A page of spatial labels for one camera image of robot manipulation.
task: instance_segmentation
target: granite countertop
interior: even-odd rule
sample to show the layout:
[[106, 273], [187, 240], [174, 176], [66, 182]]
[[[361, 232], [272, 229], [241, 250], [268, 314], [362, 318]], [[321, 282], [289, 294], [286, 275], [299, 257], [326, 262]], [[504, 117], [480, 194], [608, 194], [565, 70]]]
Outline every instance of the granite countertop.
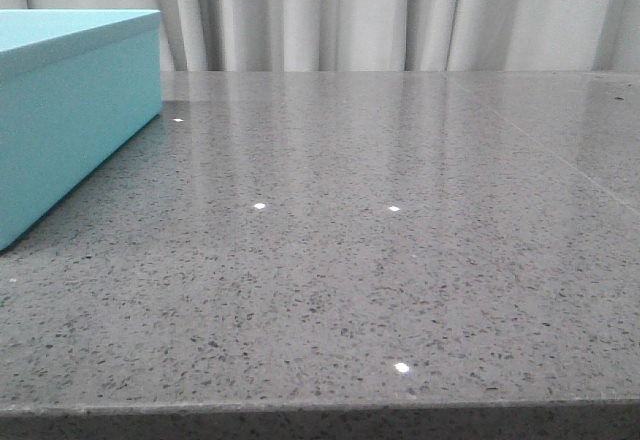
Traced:
[[0, 255], [1, 415], [640, 401], [640, 76], [163, 82]]

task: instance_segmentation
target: box lid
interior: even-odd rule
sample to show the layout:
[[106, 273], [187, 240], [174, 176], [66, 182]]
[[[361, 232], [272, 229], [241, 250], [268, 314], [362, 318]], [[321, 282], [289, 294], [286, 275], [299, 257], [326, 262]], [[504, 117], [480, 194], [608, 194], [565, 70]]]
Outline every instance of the box lid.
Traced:
[[0, 10], [0, 81], [159, 24], [157, 10]]

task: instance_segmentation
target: turquoise box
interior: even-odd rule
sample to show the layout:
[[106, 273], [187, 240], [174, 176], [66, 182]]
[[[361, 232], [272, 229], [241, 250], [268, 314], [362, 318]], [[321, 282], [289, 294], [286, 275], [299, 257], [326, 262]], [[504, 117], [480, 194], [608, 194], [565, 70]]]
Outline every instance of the turquoise box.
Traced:
[[0, 10], [0, 250], [160, 112], [156, 10]]

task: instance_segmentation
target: speckled stone surface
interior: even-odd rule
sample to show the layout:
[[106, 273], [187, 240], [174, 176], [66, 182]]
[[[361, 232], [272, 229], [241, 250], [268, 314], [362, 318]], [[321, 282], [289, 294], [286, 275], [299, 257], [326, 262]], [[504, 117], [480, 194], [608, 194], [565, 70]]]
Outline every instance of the speckled stone surface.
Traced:
[[640, 210], [640, 76], [448, 74], [538, 145]]

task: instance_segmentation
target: white curtain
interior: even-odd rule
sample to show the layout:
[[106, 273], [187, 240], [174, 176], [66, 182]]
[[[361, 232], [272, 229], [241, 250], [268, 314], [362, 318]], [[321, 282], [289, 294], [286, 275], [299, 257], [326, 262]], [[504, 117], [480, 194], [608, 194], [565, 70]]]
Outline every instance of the white curtain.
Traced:
[[640, 0], [0, 0], [0, 8], [160, 9], [163, 70], [640, 70]]

